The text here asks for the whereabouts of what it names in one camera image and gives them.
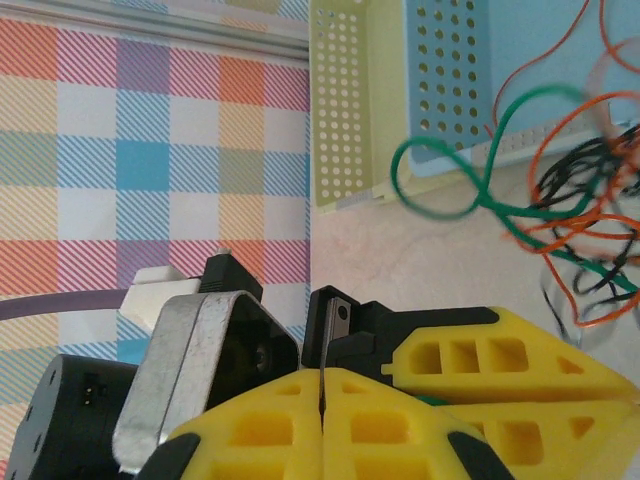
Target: orange wire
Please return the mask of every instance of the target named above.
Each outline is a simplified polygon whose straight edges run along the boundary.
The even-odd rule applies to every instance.
[[[585,10],[589,6],[589,2],[590,1],[591,0],[585,0],[584,4],[582,5],[582,8],[580,9],[580,12],[578,12],[578,16],[575,18],[575,20],[573,21],[573,23],[569,27],[569,30],[567,30],[567,32],[563,35],[563,37],[560,39],[560,41],[558,41],[558,43],[556,43],[554,46],[552,46],[549,50],[544,52],[542,55],[538,55],[533,60],[530,60],[527,63],[525,63],[524,65],[522,65],[521,67],[517,68],[511,75],[509,75],[507,77],[507,79],[504,81],[504,83],[500,87],[500,90],[498,90],[498,94],[496,95],[496,98],[495,98],[495,100],[493,102],[493,109],[491,111],[491,118],[493,120],[493,125],[495,127],[498,126],[498,104],[500,103],[500,99],[502,98],[502,95],[504,94],[504,91],[506,90],[507,85],[509,83],[511,83],[511,81],[514,79],[514,77],[516,75],[518,75],[520,72],[522,72],[526,68],[529,68],[531,65],[534,65],[534,64],[538,63],[540,60],[544,60],[549,55],[551,55],[553,52],[555,52],[558,48],[560,48],[564,42],[567,41],[567,39],[571,36],[573,31],[578,26],[578,23],[580,23],[580,19],[582,18],[582,16],[584,15]],[[487,129],[487,131],[490,131],[489,127],[486,126],[486,125],[485,125],[485,129]]]
[[[604,46],[607,47],[607,52],[609,52],[609,55],[611,55],[611,58],[613,58],[618,65],[620,65],[623,68],[626,68],[631,72],[640,73],[640,67],[636,67],[626,62],[620,55],[618,55],[619,48],[616,48],[615,46],[613,46],[609,41],[609,36],[607,35],[607,27],[605,25],[605,18],[604,18],[605,17],[604,3],[605,3],[605,0],[600,0],[600,13],[598,15],[598,20],[600,23],[600,36],[602,37],[602,43],[604,43]]]
[[[585,112],[586,110],[593,108],[594,106],[598,105],[600,102],[609,100],[611,98],[630,98],[640,102],[640,93],[632,92],[632,91],[623,91],[623,92],[613,92],[613,93],[599,95],[593,99],[588,100],[583,105],[581,105],[576,110],[574,110],[569,115],[567,115],[549,133],[549,135],[543,140],[543,142],[538,147],[529,165],[529,171],[527,175],[527,186],[531,194],[532,202],[538,202],[540,200],[540,190],[535,182],[536,170],[540,163],[542,155],[546,150],[547,146],[549,145],[549,143],[575,117]],[[569,290],[569,288],[566,286],[566,284],[562,280],[560,274],[558,273],[555,266],[551,262],[551,259],[548,256],[548,254],[550,254],[551,252],[553,252],[558,248],[561,248],[562,246],[565,246],[569,240],[571,240],[572,238],[580,234],[586,235],[586,236],[592,236],[596,238],[607,238],[612,240],[629,239],[631,236],[630,234],[610,234],[610,233],[604,233],[604,232],[590,232],[589,228],[593,225],[595,221],[601,221],[601,220],[616,221],[616,222],[626,224],[637,231],[640,231],[639,221],[633,220],[624,215],[606,214],[606,213],[603,213],[602,211],[603,208],[606,206],[607,202],[611,201],[614,198],[615,191],[619,189],[621,185],[623,185],[622,180],[626,177],[629,177],[630,175],[632,175],[634,172],[637,171],[637,168],[633,162],[633,153],[635,153],[635,151],[637,150],[637,138],[634,139],[633,142],[631,142],[632,146],[630,148],[628,147],[621,148],[622,139],[620,138],[610,139],[609,143],[611,147],[615,151],[617,151],[618,154],[622,155],[623,164],[616,172],[616,175],[614,176],[614,178],[609,182],[609,185],[607,186],[606,191],[595,199],[595,205],[593,207],[591,207],[584,214],[574,218],[548,221],[548,222],[545,222],[543,225],[536,225],[533,227],[527,227],[527,228],[521,227],[522,231],[528,234],[542,231],[542,230],[548,230],[556,227],[567,228],[570,230],[569,233],[560,237],[559,239],[545,246],[544,248],[539,248],[539,249],[534,249],[529,245],[524,244],[522,241],[516,239],[516,242],[521,248],[525,249],[526,251],[542,255],[554,280],[556,281],[556,283],[558,284],[558,286],[560,287],[560,289],[562,290],[562,292],[564,293],[564,295],[567,297],[569,301],[569,304],[571,306],[571,311],[572,311],[573,323],[576,326],[581,328],[593,327],[596,325],[613,321],[619,318],[624,313],[631,310],[632,308],[634,308],[635,306],[637,306],[638,304],[640,304],[640,291],[638,291],[636,295],[634,295],[630,300],[627,301],[627,303],[623,307],[619,308],[618,310],[611,312],[607,315],[604,315],[600,318],[597,318],[595,320],[590,320],[588,322],[580,322],[576,300],[573,294],[571,293],[571,291]]]

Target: light yellow plastic basket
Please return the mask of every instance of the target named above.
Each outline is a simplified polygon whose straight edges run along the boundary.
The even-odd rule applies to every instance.
[[[404,17],[400,0],[312,0],[311,133],[316,207],[323,212],[395,198],[389,166],[407,138]],[[400,178],[418,194],[458,172]]]

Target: metal bracket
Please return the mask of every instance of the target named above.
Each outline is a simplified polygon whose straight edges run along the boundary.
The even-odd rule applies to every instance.
[[[116,460],[137,473],[179,425],[298,366],[295,340],[248,292],[170,299],[118,418]]]

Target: white plastic piece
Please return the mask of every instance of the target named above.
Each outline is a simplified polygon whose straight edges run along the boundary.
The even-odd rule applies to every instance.
[[[119,312],[137,325],[153,330],[167,300],[197,293],[198,288],[199,278],[187,278],[170,265],[143,268],[136,273]]]

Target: metal screw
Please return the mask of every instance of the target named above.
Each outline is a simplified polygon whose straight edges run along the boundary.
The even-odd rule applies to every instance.
[[[341,320],[346,320],[347,317],[349,316],[347,307],[345,307],[344,305],[340,305],[338,307],[338,316],[340,317]]]

